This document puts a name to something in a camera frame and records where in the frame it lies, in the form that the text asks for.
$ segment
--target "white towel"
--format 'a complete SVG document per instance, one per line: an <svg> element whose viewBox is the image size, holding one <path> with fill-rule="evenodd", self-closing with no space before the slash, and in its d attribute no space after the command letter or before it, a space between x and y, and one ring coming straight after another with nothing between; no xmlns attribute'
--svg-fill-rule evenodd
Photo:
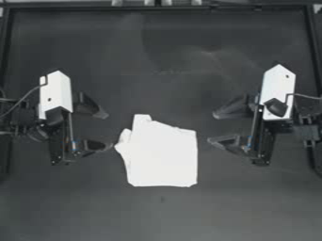
<svg viewBox="0 0 322 241"><path fill-rule="evenodd" d="M117 150L133 186L189 187L198 181L197 132L135 115L133 131L125 129Z"/></svg>

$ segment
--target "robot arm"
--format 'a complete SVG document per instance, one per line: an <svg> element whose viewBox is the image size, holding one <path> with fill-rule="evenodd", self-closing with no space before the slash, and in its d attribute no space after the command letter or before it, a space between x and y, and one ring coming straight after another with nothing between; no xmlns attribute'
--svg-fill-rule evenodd
<svg viewBox="0 0 322 241"><path fill-rule="evenodd" d="M234 98L214 111L217 120L253 118L249 136L213 137L209 143L248 157L257 166L269 166L278 134L294 133L304 141L312 168L322 176L322 99L294 93L296 74L282 65L265 74L261 93ZM308 105L294 97L314 99Z"/></svg>
<svg viewBox="0 0 322 241"><path fill-rule="evenodd" d="M28 100L20 100L19 106L2 119L0 131L11 134L11 137L27 136L47 142L54 165L69 164L78 158L111 148L111 144L75 138L77 114L103 120L109 114L83 92L73 94L70 77L63 72L52 72L40 77L39 92L39 105L31 106ZM11 110L16 104L18 101L7 100L2 107Z"/></svg>

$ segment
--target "cloth fold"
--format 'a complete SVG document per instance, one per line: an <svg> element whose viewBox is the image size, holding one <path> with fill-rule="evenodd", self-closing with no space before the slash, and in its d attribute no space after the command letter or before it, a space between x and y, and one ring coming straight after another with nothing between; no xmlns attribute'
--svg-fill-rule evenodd
<svg viewBox="0 0 322 241"><path fill-rule="evenodd" d="M117 145L133 186L198 183L197 132L135 115L133 131L125 129Z"/></svg>

